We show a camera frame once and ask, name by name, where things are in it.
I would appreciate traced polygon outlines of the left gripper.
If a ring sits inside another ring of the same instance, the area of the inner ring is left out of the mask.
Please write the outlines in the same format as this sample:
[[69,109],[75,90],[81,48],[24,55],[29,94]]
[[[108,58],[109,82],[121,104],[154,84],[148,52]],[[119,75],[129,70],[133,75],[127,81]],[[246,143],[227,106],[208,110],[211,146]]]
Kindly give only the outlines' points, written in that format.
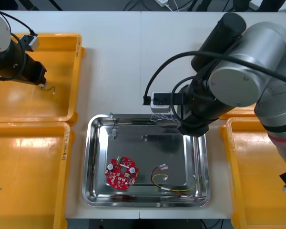
[[26,54],[26,65],[23,71],[23,79],[25,83],[33,85],[45,85],[46,72],[47,70],[42,63],[33,60],[28,54]]

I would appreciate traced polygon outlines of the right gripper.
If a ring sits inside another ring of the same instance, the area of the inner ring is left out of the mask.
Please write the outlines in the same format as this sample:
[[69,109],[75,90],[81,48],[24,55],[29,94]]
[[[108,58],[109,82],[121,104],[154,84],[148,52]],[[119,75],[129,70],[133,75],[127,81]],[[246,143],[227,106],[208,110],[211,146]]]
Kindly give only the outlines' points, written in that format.
[[178,123],[177,129],[183,135],[200,137],[209,130],[209,121],[204,119],[187,118],[181,123]]

